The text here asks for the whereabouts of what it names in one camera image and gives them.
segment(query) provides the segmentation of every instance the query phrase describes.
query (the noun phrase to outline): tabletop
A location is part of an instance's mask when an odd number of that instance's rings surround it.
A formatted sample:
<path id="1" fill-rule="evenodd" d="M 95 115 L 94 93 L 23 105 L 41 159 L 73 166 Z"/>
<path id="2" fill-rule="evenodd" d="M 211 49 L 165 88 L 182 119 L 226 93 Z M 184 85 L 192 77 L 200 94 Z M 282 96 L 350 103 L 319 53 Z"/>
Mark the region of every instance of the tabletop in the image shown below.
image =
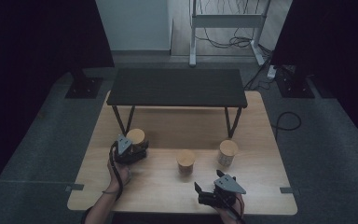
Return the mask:
<path id="1" fill-rule="evenodd" d="M 238 69 L 120 69 L 108 105 L 246 107 Z"/>
<path id="2" fill-rule="evenodd" d="M 245 214 L 294 215 L 297 211 L 294 195 L 280 190 L 290 188 L 290 184 L 261 95 L 256 91 L 247 91 L 246 95 L 249 105 L 231 139 L 238 145 L 239 152 L 228 168 L 216 161 L 219 145 L 227 139 L 223 108 L 139 106 L 132 127 L 144 130 L 145 139 L 150 142 L 148 156 L 131 166 L 132 180 L 113 210 L 215 213 L 211 207 L 198 204 L 194 182 L 203 190 L 212 191 L 213 181 L 218 178 L 216 169 L 220 169 L 236 176 L 246 190 Z M 128 115 L 131 107 L 118 106 L 118 109 Z M 235 113 L 235 108 L 229 109 L 230 116 Z M 84 188 L 71 192 L 68 208 L 88 209 L 108 186 L 108 153 L 118 134 L 120 129 L 112 108 L 104 104 L 76 178 L 76 183 Z M 178 172 L 175 157 L 182 149 L 196 154 L 192 175 L 183 176 Z"/>

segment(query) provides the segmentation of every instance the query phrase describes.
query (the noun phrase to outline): white wall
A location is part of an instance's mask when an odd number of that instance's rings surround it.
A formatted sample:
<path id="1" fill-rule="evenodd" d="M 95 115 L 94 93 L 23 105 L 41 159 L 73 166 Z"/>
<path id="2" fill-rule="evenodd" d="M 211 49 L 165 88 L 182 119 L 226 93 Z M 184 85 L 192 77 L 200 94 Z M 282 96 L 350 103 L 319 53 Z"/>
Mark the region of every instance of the white wall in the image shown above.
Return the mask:
<path id="1" fill-rule="evenodd" d="M 171 49 L 172 1 L 96 0 L 110 49 Z"/>

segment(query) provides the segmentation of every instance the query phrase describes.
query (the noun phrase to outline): black cable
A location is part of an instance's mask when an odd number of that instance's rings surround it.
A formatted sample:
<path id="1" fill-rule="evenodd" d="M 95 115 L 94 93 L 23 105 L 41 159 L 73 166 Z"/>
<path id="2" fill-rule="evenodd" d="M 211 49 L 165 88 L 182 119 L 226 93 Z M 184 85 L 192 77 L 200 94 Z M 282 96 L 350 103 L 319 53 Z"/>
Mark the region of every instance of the black cable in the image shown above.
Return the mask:
<path id="1" fill-rule="evenodd" d="M 297 124 L 296 127 L 294 127 L 294 128 L 283 128 L 283 127 L 279 126 L 279 121 L 286 114 L 294 115 L 298 119 L 298 124 Z M 286 112 L 281 113 L 280 116 L 277 119 L 277 124 L 276 125 L 271 125 L 272 128 L 275 128 L 275 141 L 278 141 L 278 130 L 294 131 L 294 130 L 298 129 L 301 126 L 301 124 L 302 124 L 301 117 L 298 114 L 296 114 L 294 112 L 291 112 L 291 111 L 286 111 Z"/>
<path id="2" fill-rule="evenodd" d="M 241 1 L 239 1 L 239 0 L 236 0 L 236 2 L 235 2 L 235 3 L 237 4 L 238 14 L 241 13 L 240 2 L 241 2 Z"/>
<path id="3" fill-rule="evenodd" d="M 234 14 L 234 12 L 232 11 L 231 3 L 229 3 L 229 0 L 228 0 L 228 6 L 229 6 L 229 10 L 231 11 L 231 13 Z"/>
<path id="4" fill-rule="evenodd" d="M 266 67 L 267 63 L 269 63 L 270 57 L 268 57 L 263 65 L 261 65 L 261 67 L 258 69 L 258 71 L 255 73 L 254 77 L 252 77 L 251 80 L 248 81 L 248 83 L 246 83 L 246 85 L 243 87 L 243 90 L 246 91 L 246 88 L 248 91 L 250 91 L 252 89 L 252 85 L 256 79 L 256 77 L 260 74 L 260 72 Z"/>
<path id="5" fill-rule="evenodd" d="M 118 142 L 115 141 L 115 143 L 110 147 L 110 151 L 109 151 L 109 160 L 110 160 L 110 165 L 112 166 L 112 170 L 115 173 L 117 182 L 118 182 L 118 193 L 116 195 L 116 201 L 120 198 L 121 193 L 123 192 L 123 181 L 121 180 L 121 176 L 120 173 L 118 172 L 116 166 L 115 166 L 115 160 L 114 155 L 113 155 L 113 148 L 117 147 Z"/>
<path id="6" fill-rule="evenodd" d="M 275 81 L 275 79 L 272 79 L 271 81 L 258 81 L 257 86 L 252 88 L 251 91 L 256 91 L 259 88 L 264 89 L 264 90 L 269 90 L 271 88 L 271 86 L 269 84 L 271 84 L 274 81 Z M 260 85 L 261 83 L 267 84 L 267 87 Z"/>
<path id="7" fill-rule="evenodd" d="M 241 223 L 245 223 L 242 219 L 242 216 L 231 206 L 228 207 L 228 210 L 237 217 L 237 220 L 239 220 Z"/>
<path id="8" fill-rule="evenodd" d="M 208 0 L 206 6 L 205 6 L 205 11 L 206 11 L 206 7 L 208 6 L 208 4 L 210 3 L 211 0 Z M 259 2 L 260 0 L 257 0 L 257 5 L 256 5 L 256 8 L 255 8 L 255 13 L 257 12 L 258 10 L 258 5 L 259 5 Z M 192 27 L 192 23 L 191 23 L 191 10 L 190 10 L 190 0 L 188 1 L 188 15 L 189 15 L 189 18 L 190 18 L 190 27 Z M 248 3 L 249 3 L 249 0 L 246 0 L 246 4 L 243 8 L 243 14 L 245 14 L 246 10 L 248 9 Z M 202 10 L 202 2 L 200 0 L 200 12 L 201 14 L 203 14 L 203 10 Z M 253 29 L 253 32 L 252 32 L 252 38 L 248 38 L 248 37 L 245 37 L 245 36 L 236 36 L 236 33 L 238 32 L 240 28 L 237 28 L 237 30 L 234 32 L 234 37 L 231 37 L 228 41 L 228 44 L 222 44 L 222 43 L 218 43 L 217 41 L 214 41 L 212 40 L 209 36 L 208 36 L 208 32 L 206 31 L 206 28 L 204 28 L 204 33 L 206 35 L 206 38 L 202 38 L 202 37 L 198 37 L 196 36 L 196 38 L 198 40 L 206 40 L 206 41 L 209 41 L 211 45 L 213 45 L 214 47 L 216 48 L 219 48 L 219 49 L 227 49 L 227 48 L 230 48 L 232 46 L 234 47 L 237 47 L 237 48 L 246 48 L 248 47 L 250 44 L 251 44 L 251 41 L 253 40 L 254 38 L 254 35 L 255 35 L 255 28 Z M 267 49 L 265 47 L 263 47 L 262 45 L 258 45 L 258 47 L 261 48 L 261 50 L 263 51 L 263 56 L 264 57 L 269 57 L 272 50 L 270 49 Z"/>
<path id="9" fill-rule="evenodd" d="M 236 199 L 237 199 L 237 201 L 240 203 L 240 207 L 241 207 L 241 210 L 240 210 L 240 212 L 242 213 L 242 203 L 241 203 L 241 200 L 239 199 L 239 198 L 237 198 L 237 197 L 235 197 Z"/>

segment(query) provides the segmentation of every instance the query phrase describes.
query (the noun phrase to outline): metal stand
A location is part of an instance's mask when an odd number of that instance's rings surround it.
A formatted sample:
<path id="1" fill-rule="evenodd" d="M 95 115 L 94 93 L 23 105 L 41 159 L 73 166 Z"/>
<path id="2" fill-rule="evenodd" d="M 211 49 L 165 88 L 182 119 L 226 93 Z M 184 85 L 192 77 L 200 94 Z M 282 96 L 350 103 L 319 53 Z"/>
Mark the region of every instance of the metal stand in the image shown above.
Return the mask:
<path id="1" fill-rule="evenodd" d="M 190 59 L 189 65 L 196 66 L 196 28 L 255 28 L 255 37 L 251 41 L 252 50 L 257 59 L 257 63 L 261 66 L 264 64 L 263 55 L 260 53 L 258 42 L 264 23 L 266 22 L 267 12 L 269 11 L 268 0 L 261 14 L 248 15 L 197 15 L 197 1 L 193 0 L 193 15 L 191 17 L 192 29 L 190 39 Z"/>
<path id="2" fill-rule="evenodd" d="M 307 83 L 307 69 L 298 66 L 296 71 L 280 69 L 275 80 L 283 98 L 315 98 Z"/>
<path id="3" fill-rule="evenodd" d="M 102 77 L 86 77 L 71 53 L 65 52 L 66 63 L 74 81 L 66 93 L 69 99 L 95 99 L 103 83 Z"/>

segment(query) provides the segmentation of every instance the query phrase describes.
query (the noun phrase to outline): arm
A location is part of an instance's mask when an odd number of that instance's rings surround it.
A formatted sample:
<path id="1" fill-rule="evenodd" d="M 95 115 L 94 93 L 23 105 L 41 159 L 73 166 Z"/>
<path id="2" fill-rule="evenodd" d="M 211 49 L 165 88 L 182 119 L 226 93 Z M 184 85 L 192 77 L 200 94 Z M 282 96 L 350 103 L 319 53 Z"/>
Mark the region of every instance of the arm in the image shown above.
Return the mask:
<path id="1" fill-rule="evenodd" d="M 236 197 L 237 197 L 237 201 L 234 203 L 234 205 L 232 207 L 238 212 L 238 214 L 243 216 L 243 211 L 245 209 L 245 203 L 243 202 L 243 198 L 242 198 L 241 194 L 237 193 Z M 214 207 L 214 209 L 217 211 L 217 213 L 222 218 L 223 223 L 225 223 L 225 224 L 241 224 L 242 223 L 240 220 L 236 220 L 235 217 L 232 217 L 228 213 L 227 209 L 216 208 L 216 207 Z"/>
<path id="2" fill-rule="evenodd" d="M 110 162 L 107 163 L 107 167 L 110 173 L 110 184 L 107 189 L 104 191 L 103 195 L 98 199 L 94 206 L 89 210 L 89 213 L 86 217 L 86 224 L 103 224 L 106 221 L 109 212 L 111 211 L 113 205 L 115 204 L 116 194 L 118 192 L 118 182 L 115 176 L 115 173 L 112 170 Z M 123 166 L 116 163 L 116 167 L 120 176 L 123 180 L 129 178 L 129 167 Z"/>

